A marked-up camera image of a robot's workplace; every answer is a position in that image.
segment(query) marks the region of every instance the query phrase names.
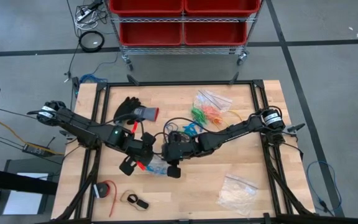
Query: red storage bin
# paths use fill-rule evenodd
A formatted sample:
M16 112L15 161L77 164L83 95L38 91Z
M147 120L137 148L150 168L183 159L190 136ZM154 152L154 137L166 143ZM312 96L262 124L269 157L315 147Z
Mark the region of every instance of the red storage bin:
M126 46L176 46L182 42L182 23L123 22L119 33Z
M110 11L122 17L181 16L183 0L110 0Z
M245 22L187 22L186 45L242 45L247 40Z
M188 16L244 16L259 10L260 0L185 0Z

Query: plastic zip bag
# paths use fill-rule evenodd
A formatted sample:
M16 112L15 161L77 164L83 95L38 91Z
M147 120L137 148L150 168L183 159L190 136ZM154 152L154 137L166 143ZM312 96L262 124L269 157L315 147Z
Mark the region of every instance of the plastic zip bag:
M232 102L232 100L211 91L198 90L194 107L202 109L203 106L212 106L223 113L230 110Z
M248 217L253 209L257 191L255 184L235 175L226 174L216 203Z
M154 175L167 175L169 164L158 156L154 155L146 170Z

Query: wooden tabletop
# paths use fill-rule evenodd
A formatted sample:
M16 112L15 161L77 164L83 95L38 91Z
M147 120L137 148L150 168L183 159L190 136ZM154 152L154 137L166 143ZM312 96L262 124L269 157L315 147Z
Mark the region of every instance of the wooden tabletop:
M191 106L199 89L209 90L232 99L231 110L239 113L242 119L247 119L248 115L254 112L249 85L131 86L110 89L106 120L113 118L117 107L127 96L135 96L147 107L160 108L157 122L144 121L145 131L155 134L162 131L164 123L170 118L191 117ZM285 124L290 124L291 121L280 82L276 80L265 81L265 91L269 105L280 107L283 111ZM82 84L80 86L75 107L76 113L87 118L91 117L95 92L96 84ZM101 100L99 101L97 121L100 121L103 99L104 92L101 93ZM232 113L225 113L223 118L229 124L240 122L239 118ZM179 127L188 125L188 122L180 120L175 121L175 123ZM213 125L209 125L207 128L212 131L218 130ZM137 138L140 138L140 128L137 129L136 135ZM287 143L296 146L293 138L285 136L285 139ZM161 145L162 137L159 136L154 144L154 151L160 152ZM66 154L76 146L77 142L69 144ZM299 152L286 145L282 145L280 150L289 188L298 197L298 200L313 212L313 201ZM85 149L80 148L65 159L52 218L59 216L76 194L80 183L84 154ZM106 198L96 198L94 200L93 221L244 218L244 216L216 203L226 174L242 177L258 187L256 200L249 217L260 218L263 217L265 212L269 212L270 216L274 217L262 145L257 133L227 142L210 156L181 162L180 179L152 175L146 171L141 171L139 168L136 168L131 176L126 176L119 170L119 165L125 157L125 154L103 146L98 182L112 180L116 183L117 202L112 216L109 217L113 194ZM277 186L277 189L282 211L285 212L282 192L279 186ZM119 198L126 190L133 190L138 196L149 202L150 208L145 212L139 212L128 203L120 202ZM86 213L88 197L89 189L84 196L83 217Z

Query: wire shelf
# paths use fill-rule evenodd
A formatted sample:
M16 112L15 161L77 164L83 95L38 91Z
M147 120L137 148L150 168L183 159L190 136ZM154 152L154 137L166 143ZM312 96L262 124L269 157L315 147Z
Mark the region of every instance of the wire shelf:
M114 17L112 22L255 22L249 17Z
M234 54L244 53L244 46L222 46L222 47L122 47L122 51L128 55L190 55L190 54Z

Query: gray floor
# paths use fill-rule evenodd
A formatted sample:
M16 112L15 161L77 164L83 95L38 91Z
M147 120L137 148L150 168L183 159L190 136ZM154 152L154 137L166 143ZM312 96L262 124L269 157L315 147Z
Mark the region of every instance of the gray floor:
M70 3L75 6L82 1L70 0ZM273 0L273 5L287 41L357 39L358 1ZM112 31L109 26L100 25L99 28ZM0 0L0 52L73 49L76 41L64 1ZM262 9L250 41L278 41L267 6ZM112 35L106 36L105 46L117 46ZM139 81L228 80L239 70L239 78L244 80L280 80L292 122L304 123L281 47L250 47L249 51L251 55L242 67L236 66L237 58L232 55L133 56L135 70L132 75ZM358 217L358 45L290 47L290 53L324 153L336 170L345 216ZM114 60L116 54L78 54L73 62L73 75L92 72L99 63ZM48 100L68 103L71 83L63 82L66 79L63 73L71 57L71 54L0 57L0 108L25 113L39 109ZM101 67L96 75L110 82L126 81L129 72L121 55L118 57L114 65ZM12 126L24 139L37 144L46 144L56 136L52 148L63 151L64 139L57 128L3 112L0 112L0 120ZM2 127L0 135L14 140ZM316 160L316 154L306 128L301 130L299 137L306 168ZM0 144L0 170L7 159L31 157ZM311 180L316 191L329 202L317 166L311 171ZM48 212L21 221L17 217L1 217L0 223L46 221Z

